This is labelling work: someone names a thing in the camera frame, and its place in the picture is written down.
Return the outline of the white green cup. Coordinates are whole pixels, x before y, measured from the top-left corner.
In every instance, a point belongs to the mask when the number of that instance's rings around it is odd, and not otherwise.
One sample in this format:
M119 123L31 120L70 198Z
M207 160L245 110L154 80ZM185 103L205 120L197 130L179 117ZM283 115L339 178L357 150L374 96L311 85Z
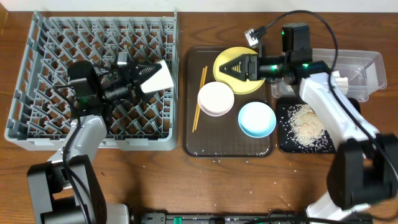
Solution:
M143 93L152 93L159 90L164 90L174 87L174 82L172 75L165 60L156 62L156 64L161 65L158 72L155 72L148 80L140 85L141 91Z

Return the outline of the white pink bowl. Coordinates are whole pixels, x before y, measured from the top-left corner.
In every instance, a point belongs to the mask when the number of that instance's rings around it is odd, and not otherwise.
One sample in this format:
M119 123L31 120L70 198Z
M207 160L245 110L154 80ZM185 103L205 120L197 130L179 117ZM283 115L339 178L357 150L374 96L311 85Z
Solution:
M225 83L209 82L198 92L197 101L204 113L212 117L220 117L233 107L234 93Z

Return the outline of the light blue bowl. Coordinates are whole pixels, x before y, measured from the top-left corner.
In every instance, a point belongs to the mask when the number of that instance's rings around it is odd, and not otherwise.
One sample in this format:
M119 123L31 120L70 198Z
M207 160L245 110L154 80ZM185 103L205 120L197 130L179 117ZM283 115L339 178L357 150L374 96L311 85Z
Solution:
M238 124L242 132L251 138L270 136L276 127L274 110L266 103L253 101L244 105L238 113Z

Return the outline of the white napkin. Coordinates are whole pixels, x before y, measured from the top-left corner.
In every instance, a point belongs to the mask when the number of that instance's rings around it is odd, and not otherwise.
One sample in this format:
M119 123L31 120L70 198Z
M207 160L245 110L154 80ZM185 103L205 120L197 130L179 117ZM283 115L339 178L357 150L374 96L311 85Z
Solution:
M336 81L337 85L339 86L341 92L346 95L347 92L348 92L348 89L349 89L348 78L347 77L341 77L339 71L334 71L331 74L335 78L335 81Z

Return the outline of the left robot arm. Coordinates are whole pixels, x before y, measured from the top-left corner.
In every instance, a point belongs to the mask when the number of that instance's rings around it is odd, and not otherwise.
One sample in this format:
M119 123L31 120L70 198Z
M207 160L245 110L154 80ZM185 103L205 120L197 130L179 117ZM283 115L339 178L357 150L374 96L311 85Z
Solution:
M156 91L148 84L159 75L170 75L165 60L136 63L119 57L105 68L117 80L101 85L96 64L75 62L67 74L67 87L75 99L67 100L71 110L71 129L61 148L47 162L32 165L27 172L30 197L36 223L129 223L125 204L106 203L92 162L99 145L111 129L113 110L121 100L133 100L133 94Z

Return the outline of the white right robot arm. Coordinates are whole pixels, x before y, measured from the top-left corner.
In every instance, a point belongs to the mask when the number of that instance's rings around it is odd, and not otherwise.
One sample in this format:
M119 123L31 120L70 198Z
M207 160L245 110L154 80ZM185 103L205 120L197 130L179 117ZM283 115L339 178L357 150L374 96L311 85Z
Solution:
M282 55L241 54L219 70L242 81L285 82L319 117L336 149L327 192L306 209L311 222L333 223L397 195L397 137L381 134L341 92L333 67L313 59L306 23L282 27Z

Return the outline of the grey dishwasher rack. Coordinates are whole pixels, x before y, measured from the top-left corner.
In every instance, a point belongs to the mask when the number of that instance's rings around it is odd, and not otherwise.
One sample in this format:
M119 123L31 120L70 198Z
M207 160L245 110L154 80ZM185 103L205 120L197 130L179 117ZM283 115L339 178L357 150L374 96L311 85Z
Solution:
M138 63L164 60L178 80L178 16L45 17L35 12L9 110L5 138L28 151L55 151L71 128L67 68L80 60L95 65L101 84L120 52ZM102 148L170 151L177 144L178 87L114 107Z

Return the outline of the yellow plate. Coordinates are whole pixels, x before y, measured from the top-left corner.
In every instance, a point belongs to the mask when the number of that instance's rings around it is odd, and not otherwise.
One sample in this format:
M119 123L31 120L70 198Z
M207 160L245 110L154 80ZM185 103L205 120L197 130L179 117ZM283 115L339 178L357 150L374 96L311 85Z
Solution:
M238 80L237 78L233 78L225 73L220 72L221 65L225 64L226 62L229 62L230 60L242 54L257 54L257 52L246 47L231 47L222 51L222 53L220 53L219 56L217 56L213 65L213 74L215 80L227 84L232 89L233 93L237 95L245 95L252 93L257 89L259 89L264 83L264 80L258 80L258 81L246 80L244 82Z

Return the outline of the black tray bin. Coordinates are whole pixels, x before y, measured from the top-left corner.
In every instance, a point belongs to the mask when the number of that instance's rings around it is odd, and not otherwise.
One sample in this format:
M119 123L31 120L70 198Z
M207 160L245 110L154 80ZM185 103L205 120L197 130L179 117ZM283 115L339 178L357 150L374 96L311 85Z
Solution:
M334 154L335 147L326 131L311 146L304 146L299 143L292 128L292 117L303 105L305 103L298 97L282 97L277 100L275 114L280 150L287 153Z

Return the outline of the pile of rice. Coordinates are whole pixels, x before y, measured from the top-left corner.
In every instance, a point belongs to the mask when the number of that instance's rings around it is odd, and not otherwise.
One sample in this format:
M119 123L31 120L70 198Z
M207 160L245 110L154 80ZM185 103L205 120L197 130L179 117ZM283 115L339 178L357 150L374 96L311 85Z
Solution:
M292 128L298 137L298 142L304 146L311 146L326 131L309 105L303 105L298 112L293 114Z

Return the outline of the dark brown serving tray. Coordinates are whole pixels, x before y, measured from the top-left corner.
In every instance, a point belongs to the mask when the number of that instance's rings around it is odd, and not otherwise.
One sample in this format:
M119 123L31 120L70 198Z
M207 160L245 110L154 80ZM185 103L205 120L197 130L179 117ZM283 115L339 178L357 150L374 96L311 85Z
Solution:
M223 116L215 118L200 112L197 130L192 130L202 69L208 67L207 83L215 81L213 65L224 50L226 47L192 47L185 56L182 146L194 157L266 157L276 147L275 134L264 138L247 136L239 127L238 114L244 105L253 101L272 106L271 86L268 84L247 95L236 95L232 109Z

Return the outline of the clear plastic bin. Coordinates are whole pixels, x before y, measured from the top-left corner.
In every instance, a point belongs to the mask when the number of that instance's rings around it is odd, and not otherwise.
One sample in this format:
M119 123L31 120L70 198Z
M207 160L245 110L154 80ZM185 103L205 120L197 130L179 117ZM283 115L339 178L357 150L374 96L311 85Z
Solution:
M334 71L348 78L348 98L365 102L369 95L387 86L386 71L379 52L339 50Z

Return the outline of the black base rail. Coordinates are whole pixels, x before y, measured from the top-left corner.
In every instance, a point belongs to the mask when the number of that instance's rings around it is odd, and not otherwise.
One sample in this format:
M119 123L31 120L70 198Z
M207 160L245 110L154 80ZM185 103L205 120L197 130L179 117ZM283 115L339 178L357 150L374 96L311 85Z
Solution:
M287 218L296 217L296 215L288 213L272 213L265 215L242 215L242 214L166 214L166 213L144 213L137 220L140 224L239 224L246 223L251 220L262 218Z

